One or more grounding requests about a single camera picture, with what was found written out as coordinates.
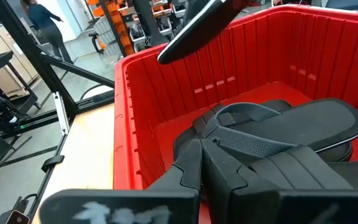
red plastic bin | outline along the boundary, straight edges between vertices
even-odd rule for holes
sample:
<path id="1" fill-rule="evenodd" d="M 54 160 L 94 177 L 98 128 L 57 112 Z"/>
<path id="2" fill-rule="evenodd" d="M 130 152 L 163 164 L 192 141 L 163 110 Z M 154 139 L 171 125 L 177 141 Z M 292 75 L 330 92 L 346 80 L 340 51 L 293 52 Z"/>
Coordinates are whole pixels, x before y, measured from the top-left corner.
<path id="1" fill-rule="evenodd" d="M 170 65 L 157 62 L 162 49 L 116 66 L 114 189 L 158 179 L 173 162 L 174 139 L 218 102 L 335 97 L 358 109 L 358 12 L 280 6 L 232 22 Z"/>

floor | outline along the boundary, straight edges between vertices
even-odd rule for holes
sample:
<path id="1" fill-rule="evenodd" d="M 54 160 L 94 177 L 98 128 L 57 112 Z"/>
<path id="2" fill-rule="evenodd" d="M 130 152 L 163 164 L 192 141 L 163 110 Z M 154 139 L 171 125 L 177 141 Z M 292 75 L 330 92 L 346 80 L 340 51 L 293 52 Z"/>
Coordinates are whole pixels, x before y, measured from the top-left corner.
<path id="1" fill-rule="evenodd" d="M 236 19 L 270 6 L 270 1 L 267 1 L 264 6 L 249 7 L 246 9 L 248 12 L 241 12 Z M 66 43 L 66 47 L 72 59 L 75 58 L 76 66 L 108 79 L 114 79 L 114 66 L 119 56 L 107 57 L 93 53 L 94 49 L 86 32 L 76 40 Z M 97 85 L 96 82 L 79 77 L 62 69 L 55 67 L 53 69 L 75 101 L 78 101 L 86 90 Z M 33 106 L 28 112 L 30 115 L 41 114 L 55 109 L 51 92 L 43 81 L 38 83 L 33 90 L 38 96 L 42 108 L 38 110 Z M 26 132 L 14 143 L 13 146 L 20 148 L 20 150 L 9 160 L 56 146 L 61 137 L 59 123 L 53 123 Z M 46 159 L 52 157 L 54 153 L 55 152 L 48 152 L 0 168 L 0 215 L 10 210 L 19 196 L 25 197 L 26 195 L 37 193 L 45 175 L 41 170 L 41 165 Z"/>

gray floor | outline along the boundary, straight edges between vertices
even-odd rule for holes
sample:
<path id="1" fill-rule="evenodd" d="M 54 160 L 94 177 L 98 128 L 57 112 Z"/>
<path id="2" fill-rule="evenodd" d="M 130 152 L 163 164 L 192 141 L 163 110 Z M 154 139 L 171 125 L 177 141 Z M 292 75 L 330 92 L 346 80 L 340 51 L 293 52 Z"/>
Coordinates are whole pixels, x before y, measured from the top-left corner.
<path id="1" fill-rule="evenodd" d="M 77 43 L 71 44 L 81 45 L 81 43 L 91 44 L 91 42 L 88 42 L 87 40 L 79 40 Z M 75 65 L 113 80 L 114 66 L 117 59 L 118 55 L 114 57 L 107 57 L 97 53 L 92 53 L 77 58 Z M 53 69 L 75 101 L 78 101 L 86 90 L 97 85 L 96 82 L 87 80 L 72 73 L 67 73 L 59 68 Z M 39 103 L 42 103 L 43 106 L 41 110 L 38 110 L 33 106 L 28 112 L 29 114 L 40 114 L 55 109 L 55 104 L 50 94 L 50 90 L 43 81 L 38 83 L 33 90 L 39 98 Z M 19 147 L 25 141 L 27 141 L 27 143 L 25 143 L 9 160 L 56 146 L 60 139 L 61 134 L 59 123 L 53 123 L 42 128 L 26 132 L 17 140 L 14 147 Z M 12 208 L 18 196 L 25 197 L 26 195 L 37 193 L 45 175 L 41 170 L 41 165 L 46 159 L 52 157 L 54 153 L 55 152 L 49 152 L 0 168 L 0 215 Z"/>

black metal frame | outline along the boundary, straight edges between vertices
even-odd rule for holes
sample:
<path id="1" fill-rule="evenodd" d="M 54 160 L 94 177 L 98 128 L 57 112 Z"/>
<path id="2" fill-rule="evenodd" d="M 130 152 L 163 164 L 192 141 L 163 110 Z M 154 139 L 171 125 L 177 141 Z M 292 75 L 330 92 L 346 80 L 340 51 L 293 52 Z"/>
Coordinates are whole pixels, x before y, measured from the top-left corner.
<path id="1" fill-rule="evenodd" d="M 74 121 L 76 115 L 114 102 L 114 92 L 102 93 L 92 98 L 75 102 L 50 65 L 55 65 L 69 72 L 75 73 L 81 77 L 88 78 L 92 81 L 112 88 L 114 88 L 114 82 L 97 74 L 83 70 L 82 68 L 78 68 L 74 65 L 62 62 L 59 59 L 50 57 L 48 55 L 43 55 L 42 50 L 36 45 L 31 34 L 26 31 L 21 21 L 15 15 L 14 11 L 6 0 L 0 0 L 0 21 L 4 25 L 8 33 L 10 33 L 11 37 L 16 41 L 16 44 L 22 49 L 23 53 L 34 66 L 34 68 L 36 69 L 42 80 L 45 82 L 45 84 L 48 86 L 50 91 L 52 93 L 59 92 L 65 105 L 70 126 Z M 10 136 L 14 136 L 16 134 L 40 128 L 56 121 L 58 121 L 57 111 L 51 110 L 46 113 L 30 117 L 29 119 L 25 120 L 21 124 L 21 126 L 15 129 L 12 133 L 5 134 L 1 137 L 7 138 Z M 66 138 L 67 135 L 64 135 L 61 138 L 60 143 L 57 146 L 55 156 L 60 155 Z M 37 210 L 37 207 L 39 206 L 40 199 L 45 192 L 47 183 L 52 175 L 53 170 L 54 166 L 51 166 L 51 168 L 47 169 L 46 171 L 46 175 L 44 177 L 42 185 L 37 192 L 37 197 L 34 200 L 34 203 L 31 206 L 29 212 L 29 216 L 31 219 L 33 219 L 35 216 L 35 212 Z"/>

black plastic part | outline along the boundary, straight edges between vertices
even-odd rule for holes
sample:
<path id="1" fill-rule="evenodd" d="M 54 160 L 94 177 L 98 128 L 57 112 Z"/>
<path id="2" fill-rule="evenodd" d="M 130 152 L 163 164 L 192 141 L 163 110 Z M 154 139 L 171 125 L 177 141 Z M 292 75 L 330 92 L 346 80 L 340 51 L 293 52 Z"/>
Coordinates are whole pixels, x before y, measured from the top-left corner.
<path id="1" fill-rule="evenodd" d="M 168 172 L 155 181 L 148 190 L 190 189 L 200 192 L 202 154 L 200 141 L 190 142 Z"/>
<path id="2" fill-rule="evenodd" d="M 243 166 L 212 141 L 203 139 L 201 142 L 203 144 L 202 177 L 211 223 L 245 223 L 244 220 L 237 218 L 239 212 L 242 216 L 248 211 L 244 210 L 242 198 L 235 198 L 242 196 L 243 192 L 239 190 L 245 189 L 248 194 L 256 194 L 275 190 L 278 187 L 259 178 L 255 172 Z"/>
<path id="3" fill-rule="evenodd" d="M 88 36 L 92 37 L 92 45 L 93 45 L 93 48 L 95 49 L 95 51 L 99 54 L 103 54 L 104 50 L 103 49 L 98 49 L 98 33 L 97 32 L 93 32 L 93 33 L 90 33 L 88 34 Z"/>
<path id="4" fill-rule="evenodd" d="M 356 190 L 291 190 L 278 194 L 281 200 L 277 201 L 280 211 L 276 223 L 358 223 Z"/>
<path id="5" fill-rule="evenodd" d="M 44 162 L 41 169 L 42 169 L 42 171 L 47 172 L 49 169 L 54 167 L 56 164 L 62 163 L 64 159 L 65 159 L 65 156 L 63 156 L 63 155 L 53 156 L 52 158 L 49 158 Z"/>
<path id="6" fill-rule="evenodd" d="M 219 35 L 246 6 L 247 1 L 210 0 L 162 50 L 158 61 L 165 65 L 202 48 Z"/>
<path id="7" fill-rule="evenodd" d="M 205 112 L 202 116 L 196 118 L 193 121 L 193 127 L 196 130 L 197 134 L 201 134 L 206 126 L 206 123 L 222 108 L 224 108 L 223 104 L 218 103 L 212 110 Z"/>
<path id="8" fill-rule="evenodd" d="M 64 190 L 45 200 L 40 219 L 46 224 L 197 224 L 198 203 L 198 194 L 189 190 Z"/>
<path id="9" fill-rule="evenodd" d="M 21 218 L 22 220 L 22 223 L 17 224 L 29 223 L 28 217 L 23 215 L 28 203 L 29 201 L 22 200 L 22 197 L 17 198 L 12 210 L 6 211 L 0 215 L 0 224 L 16 224 L 15 221 L 17 221 L 17 218 Z"/>

